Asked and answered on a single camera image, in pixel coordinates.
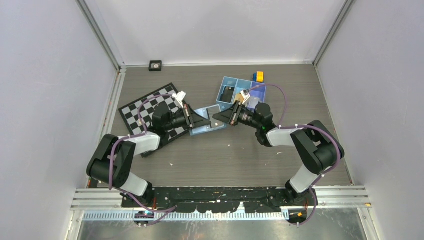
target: table surface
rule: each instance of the table surface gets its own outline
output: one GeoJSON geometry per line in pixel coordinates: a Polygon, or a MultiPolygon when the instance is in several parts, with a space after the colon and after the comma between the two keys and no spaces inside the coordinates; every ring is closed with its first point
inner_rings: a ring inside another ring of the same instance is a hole
{"type": "MultiPolygon", "coordinates": [[[[127,69],[118,107],[173,83],[185,91],[185,100],[193,109],[216,104],[223,77],[250,80],[257,71],[264,81],[280,85],[288,98],[284,126],[320,120],[333,134],[324,94],[312,65],[240,65],[240,66],[164,66],[160,72],[147,67],[127,69]]],[[[265,102],[277,123],[284,98],[277,88],[268,87],[265,102]]],[[[129,134],[117,112],[112,134],[129,134]]],[[[196,136],[186,134],[147,158],[135,156],[131,171],[158,187],[284,186],[302,165],[294,147],[264,147],[255,130],[238,126],[196,136]]],[[[317,184],[350,185],[345,161],[317,184]]]]}

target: metal sheet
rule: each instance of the metal sheet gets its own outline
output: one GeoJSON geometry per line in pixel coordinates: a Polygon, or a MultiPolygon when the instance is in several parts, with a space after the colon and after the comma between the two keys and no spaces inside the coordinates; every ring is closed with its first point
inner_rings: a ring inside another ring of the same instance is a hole
{"type": "Polygon", "coordinates": [[[79,240],[365,240],[356,208],[318,209],[297,228],[283,220],[161,222],[138,228],[128,221],[84,221],[79,240]]]}

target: checkerboard pattern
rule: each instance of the checkerboard pattern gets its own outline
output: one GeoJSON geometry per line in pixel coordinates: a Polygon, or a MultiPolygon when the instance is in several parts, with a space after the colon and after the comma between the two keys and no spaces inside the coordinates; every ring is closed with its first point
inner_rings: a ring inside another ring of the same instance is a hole
{"type": "MultiPolygon", "coordinates": [[[[148,95],[145,95],[119,109],[120,115],[125,122],[126,127],[128,128],[131,135],[134,134],[140,134],[143,131],[143,126],[139,122],[139,117],[137,115],[138,108],[142,104],[142,102],[146,101],[147,99],[163,95],[163,94],[175,94],[178,93],[178,90],[175,88],[175,86],[170,83],[154,92],[151,92],[148,95]]],[[[147,125],[147,128],[149,128],[152,125],[152,115],[154,111],[154,107],[161,103],[166,102],[169,109],[175,113],[178,110],[178,106],[175,103],[174,99],[172,99],[170,96],[160,96],[156,99],[151,100],[150,102],[146,103],[141,107],[140,115],[143,118],[144,122],[147,125]]],[[[172,140],[175,140],[182,135],[189,132],[188,127],[179,127],[173,130],[168,131],[169,133],[169,139],[168,142],[171,142],[172,140]]]]}

